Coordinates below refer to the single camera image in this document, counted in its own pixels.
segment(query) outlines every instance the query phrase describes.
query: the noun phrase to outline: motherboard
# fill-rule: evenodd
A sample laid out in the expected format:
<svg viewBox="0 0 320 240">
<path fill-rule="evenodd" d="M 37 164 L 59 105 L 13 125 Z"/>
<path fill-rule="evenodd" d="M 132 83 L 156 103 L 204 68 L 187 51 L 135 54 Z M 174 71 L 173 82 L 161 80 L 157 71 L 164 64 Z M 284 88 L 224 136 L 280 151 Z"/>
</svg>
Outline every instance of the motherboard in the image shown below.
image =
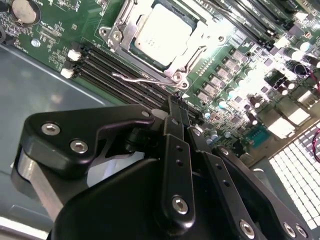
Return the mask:
<svg viewBox="0 0 320 240">
<path fill-rule="evenodd" d="M 239 155 L 295 134 L 320 99 L 317 0 L 0 1 L 0 34 L 115 104 L 181 97 Z"/>
</svg>

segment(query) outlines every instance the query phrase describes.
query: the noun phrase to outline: black plastic bracket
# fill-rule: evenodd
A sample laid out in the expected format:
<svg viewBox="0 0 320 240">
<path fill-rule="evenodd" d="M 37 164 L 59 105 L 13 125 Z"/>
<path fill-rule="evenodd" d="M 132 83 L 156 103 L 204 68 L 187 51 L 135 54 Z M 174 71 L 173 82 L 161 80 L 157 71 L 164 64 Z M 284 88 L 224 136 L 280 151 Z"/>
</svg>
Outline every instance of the black plastic bracket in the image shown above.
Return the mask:
<svg viewBox="0 0 320 240">
<path fill-rule="evenodd" d="M 219 198 L 233 239 L 242 236 L 243 239 L 267 240 L 251 219 L 224 162 L 210 153 L 203 134 L 194 127 L 189 127 L 187 135 L 191 142 L 191 159 L 198 162 L 201 173 Z"/>
<path fill-rule="evenodd" d="M 184 234 L 196 220 L 190 148 L 179 119 L 169 115 L 163 123 L 163 177 L 160 206 L 155 211 L 158 224 L 171 236 Z"/>
<path fill-rule="evenodd" d="M 154 116 L 141 105 L 37 113 L 25 121 L 20 144 L 26 155 L 61 177 L 81 178 L 100 154 L 98 141 L 107 139 L 110 130 L 114 133 L 147 128 L 154 121 Z M 60 133 L 45 134 L 42 126 L 46 123 L 56 124 Z M 82 154 L 73 151 L 70 147 L 73 140 L 85 142 L 87 151 Z"/>
<path fill-rule="evenodd" d="M 254 204 L 255 221 L 259 223 L 267 239 L 313 239 L 310 228 L 300 221 L 231 150 L 218 146 L 216 153 L 225 163 L 241 197 Z M 300 233 L 301 228 L 307 237 Z"/>
</svg>

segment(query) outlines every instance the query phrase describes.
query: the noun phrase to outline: black mechanical linkage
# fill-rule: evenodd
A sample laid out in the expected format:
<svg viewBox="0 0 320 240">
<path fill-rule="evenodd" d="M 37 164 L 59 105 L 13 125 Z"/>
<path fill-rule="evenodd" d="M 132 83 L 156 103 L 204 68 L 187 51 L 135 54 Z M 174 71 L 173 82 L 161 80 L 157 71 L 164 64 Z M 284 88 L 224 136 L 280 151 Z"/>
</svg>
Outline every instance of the black mechanical linkage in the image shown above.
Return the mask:
<svg viewBox="0 0 320 240">
<path fill-rule="evenodd" d="M 90 166 L 144 158 L 88 187 Z M 38 113 L 11 179 L 54 221 L 48 240 L 311 240 L 311 230 L 229 150 L 211 153 L 171 95 L 141 105 Z"/>
</svg>

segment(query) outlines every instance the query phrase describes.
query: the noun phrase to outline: cpu socket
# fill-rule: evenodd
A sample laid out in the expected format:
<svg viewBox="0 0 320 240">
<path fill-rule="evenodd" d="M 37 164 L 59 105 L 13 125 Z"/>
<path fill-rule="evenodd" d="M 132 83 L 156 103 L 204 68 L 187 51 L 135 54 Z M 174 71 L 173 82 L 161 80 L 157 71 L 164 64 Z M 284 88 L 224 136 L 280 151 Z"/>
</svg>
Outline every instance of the cpu socket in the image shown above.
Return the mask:
<svg viewBox="0 0 320 240">
<path fill-rule="evenodd" d="M 194 0 L 126 0 L 100 36 L 146 79 L 187 89 L 187 75 L 210 43 L 213 17 Z"/>
</svg>

